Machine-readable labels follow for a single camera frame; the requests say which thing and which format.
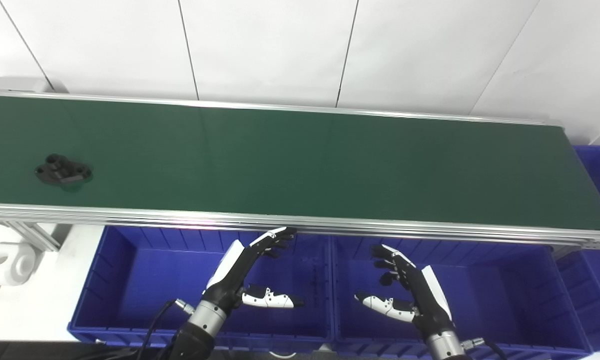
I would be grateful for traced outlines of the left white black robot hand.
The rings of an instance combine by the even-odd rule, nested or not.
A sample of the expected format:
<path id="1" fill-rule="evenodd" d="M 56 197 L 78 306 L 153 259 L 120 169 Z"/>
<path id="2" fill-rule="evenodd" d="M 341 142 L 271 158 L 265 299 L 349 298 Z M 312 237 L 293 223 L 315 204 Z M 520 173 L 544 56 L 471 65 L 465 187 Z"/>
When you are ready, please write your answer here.
<path id="1" fill-rule="evenodd" d="M 303 307 L 305 301 L 301 296 L 276 292 L 265 285 L 244 284 L 246 276 L 261 256 L 278 258 L 275 249 L 287 248 L 288 242 L 296 234 L 296 228 L 278 227 L 264 232 L 248 245 L 235 240 L 202 292 L 202 301 L 211 303 L 227 315 L 241 305 L 274 309 Z"/>

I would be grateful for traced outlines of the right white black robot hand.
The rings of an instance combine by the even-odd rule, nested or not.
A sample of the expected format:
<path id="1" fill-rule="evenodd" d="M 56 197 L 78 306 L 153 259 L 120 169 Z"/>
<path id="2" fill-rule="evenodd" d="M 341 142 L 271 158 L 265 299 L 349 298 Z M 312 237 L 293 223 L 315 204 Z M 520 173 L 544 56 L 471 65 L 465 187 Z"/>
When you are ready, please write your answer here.
<path id="1" fill-rule="evenodd" d="M 413 324 L 424 340 L 456 333 L 445 294 L 430 267 L 418 268 L 401 251 L 386 244 L 374 244 L 370 251 L 374 266 L 387 269 L 380 284 L 400 283 L 413 301 L 357 291 L 354 297 L 359 303 L 389 318 Z"/>

